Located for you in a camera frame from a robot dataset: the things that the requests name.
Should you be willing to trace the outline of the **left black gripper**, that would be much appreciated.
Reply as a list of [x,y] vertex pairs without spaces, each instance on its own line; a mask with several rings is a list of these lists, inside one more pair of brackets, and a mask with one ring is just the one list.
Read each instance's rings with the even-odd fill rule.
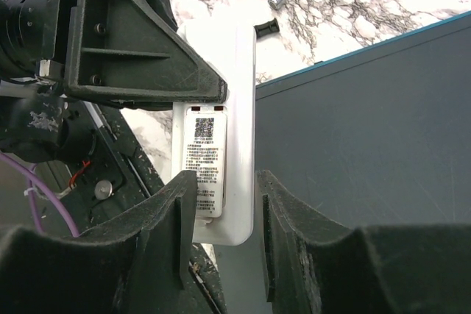
[[67,96],[111,107],[227,96],[227,83],[177,34],[170,0],[46,0],[40,56]]

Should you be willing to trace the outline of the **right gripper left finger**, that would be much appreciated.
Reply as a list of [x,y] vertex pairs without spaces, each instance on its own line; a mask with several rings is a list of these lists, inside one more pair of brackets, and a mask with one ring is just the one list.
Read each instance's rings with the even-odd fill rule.
[[78,238],[1,228],[3,313],[175,313],[188,270],[196,174]]

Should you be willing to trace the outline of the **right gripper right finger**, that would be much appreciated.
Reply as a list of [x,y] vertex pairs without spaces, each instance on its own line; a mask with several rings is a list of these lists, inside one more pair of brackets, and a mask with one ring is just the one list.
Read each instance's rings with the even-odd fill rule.
[[348,229],[256,176],[266,300],[275,313],[468,313],[466,224]]

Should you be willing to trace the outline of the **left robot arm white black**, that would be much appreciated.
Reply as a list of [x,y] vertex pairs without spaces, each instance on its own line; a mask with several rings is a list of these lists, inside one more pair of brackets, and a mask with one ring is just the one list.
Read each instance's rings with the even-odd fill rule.
[[177,34],[170,0],[1,0],[1,150],[22,160],[92,154],[70,101],[158,111],[226,96]]

